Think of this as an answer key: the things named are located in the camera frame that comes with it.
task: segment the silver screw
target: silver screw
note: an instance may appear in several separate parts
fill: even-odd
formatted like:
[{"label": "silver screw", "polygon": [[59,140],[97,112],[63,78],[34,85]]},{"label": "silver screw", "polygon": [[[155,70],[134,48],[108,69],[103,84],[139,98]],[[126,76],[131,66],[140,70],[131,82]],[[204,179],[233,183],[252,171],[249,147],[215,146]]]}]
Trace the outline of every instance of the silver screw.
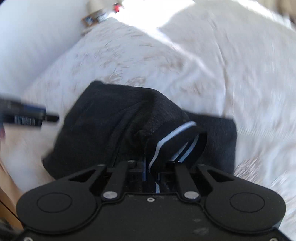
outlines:
[{"label": "silver screw", "polygon": [[103,193],[103,197],[107,199],[113,199],[113,198],[116,198],[117,196],[118,196],[117,192],[113,192],[113,191],[107,191]]},{"label": "silver screw", "polygon": [[188,191],[184,193],[184,197],[188,199],[196,199],[198,198],[198,193],[194,191]]},{"label": "silver screw", "polygon": [[148,197],[148,198],[147,198],[147,201],[148,201],[148,202],[154,202],[155,199],[154,199],[153,197]]}]

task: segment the folded black clothing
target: folded black clothing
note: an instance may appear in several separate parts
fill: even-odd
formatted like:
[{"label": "folded black clothing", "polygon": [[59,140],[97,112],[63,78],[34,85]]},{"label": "folded black clothing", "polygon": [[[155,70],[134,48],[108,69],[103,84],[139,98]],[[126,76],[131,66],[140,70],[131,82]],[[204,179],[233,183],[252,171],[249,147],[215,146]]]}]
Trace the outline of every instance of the folded black clothing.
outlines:
[{"label": "folded black clothing", "polygon": [[92,82],[64,120],[43,165],[55,179],[98,163],[143,160],[154,177],[167,162],[234,171],[233,120],[180,109],[154,89]]}]

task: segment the bedspread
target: bedspread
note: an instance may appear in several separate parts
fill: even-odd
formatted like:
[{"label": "bedspread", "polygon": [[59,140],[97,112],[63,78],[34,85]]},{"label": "bedspread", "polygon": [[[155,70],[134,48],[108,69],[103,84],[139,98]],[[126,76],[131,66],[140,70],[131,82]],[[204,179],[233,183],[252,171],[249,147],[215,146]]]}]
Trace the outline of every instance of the bedspread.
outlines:
[{"label": "bedspread", "polygon": [[6,127],[1,158],[12,179],[22,191],[52,180],[41,158],[93,80],[154,88],[183,109],[234,119],[236,175],[283,196],[281,230],[296,239],[295,32],[233,1],[141,4],[100,23],[26,90],[24,100],[61,121]]}]

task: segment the barcode label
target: barcode label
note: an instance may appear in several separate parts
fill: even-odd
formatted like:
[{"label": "barcode label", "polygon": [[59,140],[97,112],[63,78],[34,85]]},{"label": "barcode label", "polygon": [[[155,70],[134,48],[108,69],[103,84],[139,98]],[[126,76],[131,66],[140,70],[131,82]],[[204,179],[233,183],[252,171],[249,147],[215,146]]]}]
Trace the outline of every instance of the barcode label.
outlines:
[{"label": "barcode label", "polygon": [[35,118],[15,115],[14,124],[23,125],[23,126],[33,126],[35,125]]}]

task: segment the red object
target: red object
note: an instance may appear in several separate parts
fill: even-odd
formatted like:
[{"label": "red object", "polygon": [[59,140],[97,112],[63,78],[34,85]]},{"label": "red object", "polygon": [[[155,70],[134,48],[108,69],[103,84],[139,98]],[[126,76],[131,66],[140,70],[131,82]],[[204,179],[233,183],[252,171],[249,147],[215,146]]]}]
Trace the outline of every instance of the red object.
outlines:
[{"label": "red object", "polygon": [[114,6],[114,12],[119,12],[120,11],[120,9],[119,9],[119,5],[115,5]]}]

